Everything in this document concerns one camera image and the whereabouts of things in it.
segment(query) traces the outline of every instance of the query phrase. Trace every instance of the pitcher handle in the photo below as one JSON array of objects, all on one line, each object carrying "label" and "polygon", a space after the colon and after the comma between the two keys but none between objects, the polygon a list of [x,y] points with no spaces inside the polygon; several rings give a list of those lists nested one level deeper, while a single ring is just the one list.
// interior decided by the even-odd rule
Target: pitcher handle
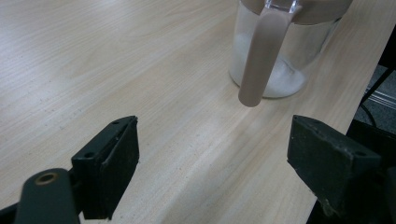
[{"label": "pitcher handle", "polygon": [[262,10],[251,38],[238,94],[243,105],[253,107],[260,103],[291,20],[300,9],[286,12],[265,7]]}]

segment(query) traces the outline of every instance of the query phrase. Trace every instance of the wood grain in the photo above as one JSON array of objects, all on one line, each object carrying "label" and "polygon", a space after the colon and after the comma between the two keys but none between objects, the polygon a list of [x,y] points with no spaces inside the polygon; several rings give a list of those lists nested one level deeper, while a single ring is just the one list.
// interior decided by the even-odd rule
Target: wood grain
[{"label": "wood grain", "polygon": [[[293,114],[340,132],[396,22],[355,0],[297,94],[237,100],[237,2],[1,1],[0,206],[110,121],[137,115],[140,162],[112,223],[305,223],[315,196],[287,164]],[[85,221],[106,223],[106,221]]]}]

